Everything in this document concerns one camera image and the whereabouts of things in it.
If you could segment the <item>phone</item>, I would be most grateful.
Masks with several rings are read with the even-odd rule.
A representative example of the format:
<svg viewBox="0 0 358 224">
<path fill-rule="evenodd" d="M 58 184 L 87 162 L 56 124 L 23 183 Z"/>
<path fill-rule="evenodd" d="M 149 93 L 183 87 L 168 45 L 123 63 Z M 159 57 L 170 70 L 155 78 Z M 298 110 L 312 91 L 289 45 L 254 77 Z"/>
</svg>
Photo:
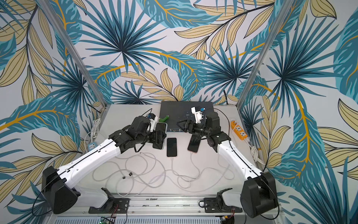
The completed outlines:
<svg viewBox="0 0 358 224">
<path fill-rule="evenodd" d="M 177 139 L 176 138 L 168 138 L 167 139 L 167 157 L 177 157 L 178 149 L 177 149 Z"/>
<path fill-rule="evenodd" d="M 167 124 L 163 122 L 159 122 L 156 124 L 156 128 L 154 130 L 154 139 L 153 139 L 153 148 L 154 149 L 163 149 L 164 141 L 167 137 Z"/>
<path fill-rule="evenodd" d="M 202 137 L 200 135 L 192 135 L 187 150 L 192 153 L 197 153 L 199 150 Z"/>
</svg>

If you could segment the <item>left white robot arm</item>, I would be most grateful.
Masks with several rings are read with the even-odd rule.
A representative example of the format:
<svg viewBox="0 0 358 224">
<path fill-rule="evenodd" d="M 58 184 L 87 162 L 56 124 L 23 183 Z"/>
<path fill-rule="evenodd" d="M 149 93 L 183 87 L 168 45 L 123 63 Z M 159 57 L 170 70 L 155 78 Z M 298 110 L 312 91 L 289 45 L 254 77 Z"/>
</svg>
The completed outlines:
<svg viewBox="0 0 358 224">
<path fill-rule="evenodd" d="M 110 211 L 115 198 L 106 189 L 81 188 L 79 182 L 108 160 L 123 154 L 137 144 L 151 143 L 162 149 L 167 136 L 167 124 L 158 122 L 154 114 L 136 117 L 131 125 L 115 131 L 103 143 L 80 158 L 59 168 L 50 166 L 43 171 L 42 194 L 54 214 L 74 206 L 89 207 L 98 212 Z"/>
</svg>

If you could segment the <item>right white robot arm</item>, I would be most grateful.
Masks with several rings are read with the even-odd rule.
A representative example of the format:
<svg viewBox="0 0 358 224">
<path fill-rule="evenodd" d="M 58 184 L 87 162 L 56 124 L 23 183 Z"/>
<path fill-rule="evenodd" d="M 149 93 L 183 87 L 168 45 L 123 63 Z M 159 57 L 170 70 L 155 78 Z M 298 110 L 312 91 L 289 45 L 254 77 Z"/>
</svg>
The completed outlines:
<svg viewBox="0 0 358 224">
<path fill-rule="evenodd" d="M 195 121 L 187 119 L 177 122 L 186 133 L 205 137 L 208 145 L 235 169 L 241 178 L 240 197 L 224 193 L 228 206 L 241 208 L 251 217 L 257 217 L 275 208 L 279 209 L 275 178 L 254 166 L 235 146 L 228 134 L 221 130 L 220 118 L 216 112 L 193 112 Z"/>
</svg>

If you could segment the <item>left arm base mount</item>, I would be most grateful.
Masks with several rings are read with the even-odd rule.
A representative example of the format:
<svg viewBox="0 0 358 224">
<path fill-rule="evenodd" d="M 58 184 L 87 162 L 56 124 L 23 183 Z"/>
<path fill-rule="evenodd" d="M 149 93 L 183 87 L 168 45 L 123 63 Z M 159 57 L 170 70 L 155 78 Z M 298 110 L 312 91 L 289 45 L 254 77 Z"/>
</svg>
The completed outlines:
<svg viewBox="0 0 358 224">
<path fill-rule="evenodd" d="M 126 214 L 129 202 L 129 198 L 108 199 L 100 208 L 90 207 L 89 214 Z"/>
</svg>

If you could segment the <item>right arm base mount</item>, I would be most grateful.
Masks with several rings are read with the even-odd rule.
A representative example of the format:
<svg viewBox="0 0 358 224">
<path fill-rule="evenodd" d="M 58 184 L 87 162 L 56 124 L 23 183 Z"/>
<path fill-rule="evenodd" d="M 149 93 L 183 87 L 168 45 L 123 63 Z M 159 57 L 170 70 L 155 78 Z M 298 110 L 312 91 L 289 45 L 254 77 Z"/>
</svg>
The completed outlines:
<svg viewBox="0 0 358 224">
<path fill-rule="evenodd" d="M 223 199 L 218 197 L 206 197 L 198 202 L 205 213 L 242 213 L 243 209 L 235 206 L 228 206 Z"/>
</svg>

